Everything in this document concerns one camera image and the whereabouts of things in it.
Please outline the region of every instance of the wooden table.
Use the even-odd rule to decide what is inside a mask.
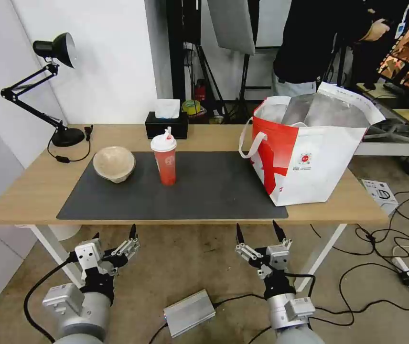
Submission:
[[[409,125],[409,108],[388,108],[379,101],[379,99],[384,98],[398,98],[397,95],[384,88],[383,84],[375,84],[375,90],[365,88],[364,84],[357,84],[357,86],[364,96],[374,102],[386,118],[395,118],[399,123]],[[388,131],[381,130],[380,136],[390,137],[394,139],[394,142],[363,142],[359,146],[357,154],[409,156],[409,138],[407,140],[401,138],[400,135],[392,133],[392,129]]]
[[[189,138],[178,140],[178,151],[237,151],[241,125],[190,125]],[[250,130],[243,149],[251,144]],[[60,220],[61,210],[93,154],[106,146],[124,146],[131,151],[150,151],[144,125],[96,125],[92,134],[91,153],[79,162],[62,164],[50,157],[45,150],[0,197],[0,224],[29,227],[45,248],[58,262],[68,253],[59,243],[49,225],[144,225],[160,224],[269,224],[272,219],[216,219],[216,220]],[[76,159],[87,150],[86,142],[68,148],[52,148],[53,153]],[[325,203],[301,204],[287,207],[289,217],[275,219],[280,225],[339,224],[329,238],[323,238],[305,265],[302,273],[314,273],[332,245],[343,232],[346,224],[385,225],[386,214],[367,194],[359,181],[346,170],[330,199]],[[65,272],[80,285],[80,272],[68,265]],[[302,290],[307,280],[296,281]]]

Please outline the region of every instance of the plastic cup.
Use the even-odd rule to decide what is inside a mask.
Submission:
[[[154,151],[160,180],[163,185],[176,183],[176,149],[167,152]]]
[[[176,139],[170,134],[171,127],[162,135],[155,136],[151,149],[155,154],[160,180],[163,185],[176,183]]]

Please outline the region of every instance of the white tissue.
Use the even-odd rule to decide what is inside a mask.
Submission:
[[[157,99],[155,103],[156,118],[178,118],[181,101],[179,99]]]

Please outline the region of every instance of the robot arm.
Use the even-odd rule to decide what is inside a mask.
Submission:
[[[59,321],[59,344],[100,344],[106,337],[109,309],[114,301],[114,277],[140,247],[136,226],[117,248],[101,249],[99,234],[75,248],[82,281],[50,288],[42,305]]]
[[[271,327],[279,344],[324,344],[322,339],[308,328],[308,318],[315,312],[309,297],[295,298],[296,291],[286,276],[289,260],[288,240],[284,231],[273,221],[277,245],[253,249],[244,243],[243,233],[237,224],[237,246],[235,251],[250,266],[257,269],[257,275],[265,283],[264,298],[270,308]]]

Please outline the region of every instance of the lamp head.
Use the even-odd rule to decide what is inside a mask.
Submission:
[[[52,42],[34,41],[32,48],[38,56],[44,59],[46,57],[57,58],[71,68],[74,68],[77,62],[74,41],[68,32],[58,35]]]

